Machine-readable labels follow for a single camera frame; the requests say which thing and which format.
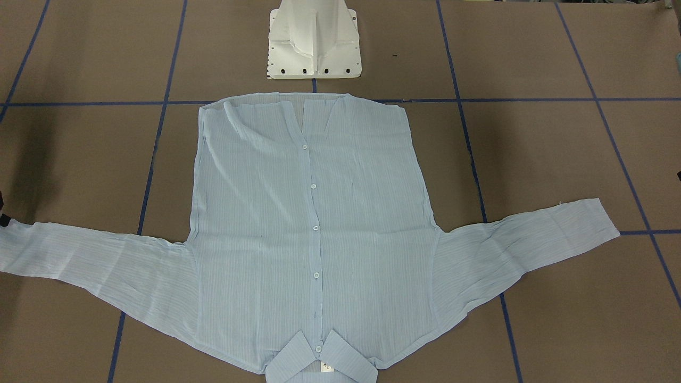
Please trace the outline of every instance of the blue grid line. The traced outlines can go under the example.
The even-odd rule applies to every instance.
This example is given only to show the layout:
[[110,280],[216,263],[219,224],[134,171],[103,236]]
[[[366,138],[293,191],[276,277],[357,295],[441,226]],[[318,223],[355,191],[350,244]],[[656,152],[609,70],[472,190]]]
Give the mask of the blue grid line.
[[622,171],[624,172],[624,177],[627,179],[627,183],[629,184],[629,189],[631,190],[631,193],[633,194],[634,201],[636,201],[636,206],[639,209],[639,212],[641,213],[641,218],[643,219],[643,222],[646,226],[646,230],[648,231],[648,235],[650,236],[650,240],[652,241],[652,246],[655,248],[655,252],[657,253],[657,258],[660,260],[660,263],[662,264],[662,269],[665,272],[665,275],[667,276],[667,281],[669,282],[669,287],[671,288],[671,291],[673,292],[674,296],[676,297],[676,303],[678,304],[679,308],[681,308],[681,296],[679,296],[679,292],[676,289],[676,284],[674,283],[674,280],[671,277],[671,273],[669,272],[669,268],[667,268],[667,263],[665,262],[664,257],[662,256],[662,252],[660,251],[660,247],[657,245],[657,240],[655,239],[655,235],[652,233],[652,229],[650,228],[650,222],[648,221],[648,218],[646,217],[646,212],[643,209],[643,205],[641,204],[641,200],[638,197],[638,194],[636,193],[636,189],[634,188],[634,184],[631,180],[631,177],[629,176],[629,171],[627,170],[626,165],[624,164],[624,160],[622,158],[622,154],[620,153],[620,149],[617,147],[617,143],[615,142],[615,137],[612,135],[612,131],[610,130],[610,125],[607,122],[607,119],[605,118],[605,113],[603,112],[603,108],[601,107],[601,103],[596,97],[596,91],[594,91],[593,84],[591,83],[591,79],[589,79],[589,75],[586,73],[586,67],[584,66],[584,62],[582,61],[582,57],[580,56],[579,51],[577,51],[577,46],[575,45],[575,40],[572,38],[572,34],[570,33],[570,29],[567,26],[567,23],[565,22],[565,17],[563,17],[563,13],[560,11],[560,6],[558,6],[558,3],[554,3],[556,6],[556,11],[558,11],[558,16],[560,16],[560,21],[563,23],[563,27],[565,28],[565,33],[567,34],[568,39],[570,40],[570,44],[572,45],[572,49],[575,52],[575,56],[577,56],[577,60],[580,63],[580,67],[582,68],[582,73],[584,73],[584,78],[586,79],[586,83],[589,86],[589,89],[591,90],[591,94],[594,97],[594,101],[596,102],[596,107],[598,108],[599,114],[601,115],[601,119],[603,120],[603,125],[605,126],[605,131],[607,132],[607,135],[610,139],[610,142],[612,144],[612,148],[615,150],[615,154],[617,155],[617,160],[620,162],[620,166],[622,167]]
[[24,72],[24,67],[26,67],[26,62],[29,60],[29,56],[31,55],[31,51],[33,50],[33,45],[35,44],[36,39],[38,38],[38,33],[40,32],[40,28],[42,27],[43,20],[45,20],[45,14],[47,13],[47,9],[50,6],[50,0],[45,0],[45,6],[43,6],[42,13],[40,14],[40,19],[38,20],[38,24],[35,26],[35,32],[33,32],[33,37],[31,37],[31,42],[29,43],[28,49],[26,49],[26,54],[24,55],[24,58],[21,60],[21,65],[19,65],[19,70],[16,72],[16,76],[14,77],[14,82],[12,83],[12,88],[10,88],[10,93],[7,94],[7,99],[5,100],[5,103],[2,107],[2,111],[0,111],[0,123],[2,120],[5,118],[5,114],[7,113],[7,108],[9,108],[9,104],[12,100],[12,96],[14,95],[14,92],[16,91],[16,85],[19,83],[19,79],[21,78],[21,74]]
[[[478,197],[480,199],[480,212],[482,213],[483,222],[487,222],[487,214],[485,212],[485,202],[482,198],[482,189],[480,187],[480,181],[477,176],[477,170],[475,168],[475,158],[473,156],[473,148],[471,147],[471,140],[469,138],[468,127],[466,126],[466,117],[464,116],[463,103],[461,101],[461,94],[459,92],[459,86],[456,81],[456,71],[454,70],[454,61],[452,60],[452,53],[449,50],[449,39],[447,38],[447,29],[445,28],[445,21],[442,17],[442,7],[440,5],[440,0],[435,1],[437,5],[437,14],[440,18],[440,28],[442,28],[442,37],[445,42],[445,50],[447,52],[447,60],[449,61],[449,70],[452,74],[452,84],[454,86],[454,93],[456,94],[456,104],[459,109],[459,116],[461,117],[461,126],[464,133],[464,138],[466,140],[466,148],[471,156],[471,170],[473,171],[473,178],[475,179],[475,184],[477,186]],[[506,306],[506,298],[504,293],[499,294],[501,301],[501,310],[504,316],[504,323],[506,324],[506,333],[509,338],[509,345],[511,346],[511,354],[513,356],[513,364],[516,367],[516,377],[518,383],[522,383],[522,372],[520,370],[520,360],[518,359],[518,351],[516,350],[516,341],[513,338],[513,329],[511,328],[511,319],[509,316],[508,308]]]
[[464,98],[461,102],[574,102],[593,101],[591,97]]
[[[151,161],[149,164],[149,174],[146,179],[146,188],[144,190],[144,199],[142,201],[142,208],[140,209],[140,224],[137,229],[137,235],[142,235],[142,228],[144,227],[144,217],[146,216],[146,207],[149,200],[149,192],[151,190],[151,181],[154,176],[154,163],[156,161],[156,153],[159,148],[159,141],[163,131],[163,122],[165,121],[165,111],[168,108],[168,98],[170,97],[170,87],[172,86],[172,77],[175,71],[175,62],[177,61],[177,53],[180,50],[180,40],[182,37],[182,30],[185,24],[185,14],[187,13],[187,0],[183,1],[182,14],[180,15],[180,25],[177,29],[177,38],[175,39],[175,48],[170,61],[170,70],[168,72],[168,83],[165,86],[165,96],[163,97],[163,107],[161,108],[161,116],[159,118],[159,127],[156,131],[156,139],[154,141],[154,150],[151,153]],[[114,374],[116,372],[116,363],[118,361],[118,351],[121,348],[121,338],[123,337],[123,328],[125,326],[125,313],[121,311],[121,318],[118,321],[118,330],[116,331],[116,341],[114,342],[114,350],[111,356],[111,365],[109,367],[109,376],[107,383],[113,383]]]
[[162,101],[95,101],[95,102],[10,102],[7,106],[133,106],[163,105]]
[[[313,93],[317,92],[317,79],[313,79]],[[655,102],[655,101],[681,101],[681,97],[525,97],[525,98],[377,98],[374,102],[382,104],[406,104],[406,103],[427,103],[427,102],[592,102],[595,100],[605,102]],[[41,107],[41,106],[134,106],[134,105],[207,105],[217,100],[175,100],[175,101],[92,101],[92,102],[8,102],[2,103],[2,108],[15,107]]]
[[658,235],[658,234],[681,234],[681,229],[663,230],[621,230],[620,235]]

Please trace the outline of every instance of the shirt sleeve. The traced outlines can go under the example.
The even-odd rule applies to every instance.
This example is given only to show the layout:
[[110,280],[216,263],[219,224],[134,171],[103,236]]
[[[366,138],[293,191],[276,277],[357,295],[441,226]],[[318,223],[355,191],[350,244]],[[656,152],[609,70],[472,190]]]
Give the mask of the shirt sleeve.
[[180,340],[197,328],[195,259],[183,243],[12,220],[0,228],[0,271],[79,286]]
[[597,198],[442,232],[433,260],[433,303],[441,331],[532,270],[619,236]]

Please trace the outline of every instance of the white plastic mount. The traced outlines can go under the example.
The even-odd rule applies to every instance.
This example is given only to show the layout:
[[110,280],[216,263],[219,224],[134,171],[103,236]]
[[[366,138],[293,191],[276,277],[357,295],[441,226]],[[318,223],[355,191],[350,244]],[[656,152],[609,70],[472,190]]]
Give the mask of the white plastic mount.
[[270,13],[269,78],[351,78],[362,73],[357,12],[345,0],[282,0]]

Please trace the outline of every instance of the light blue shirt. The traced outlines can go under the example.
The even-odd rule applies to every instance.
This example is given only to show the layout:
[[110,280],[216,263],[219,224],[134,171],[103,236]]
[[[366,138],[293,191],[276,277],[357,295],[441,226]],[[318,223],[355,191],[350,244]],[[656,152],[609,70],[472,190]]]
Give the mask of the light blue shirt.
[[184,243],[11,221],[0,270],[83,287],[269,383],[364,383],[619,235],[597,199],[443,232],[404,109],[351,95],[204,106],[194,171]]

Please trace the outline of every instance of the shirt tag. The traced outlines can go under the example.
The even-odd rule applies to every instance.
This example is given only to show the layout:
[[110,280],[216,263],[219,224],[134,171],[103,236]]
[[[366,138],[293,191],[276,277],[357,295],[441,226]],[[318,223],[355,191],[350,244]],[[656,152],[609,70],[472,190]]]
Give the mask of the shirt tag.
[[321,372],[333,372],[335,371],[333,367],[327,365],[324,362],[321,362]]

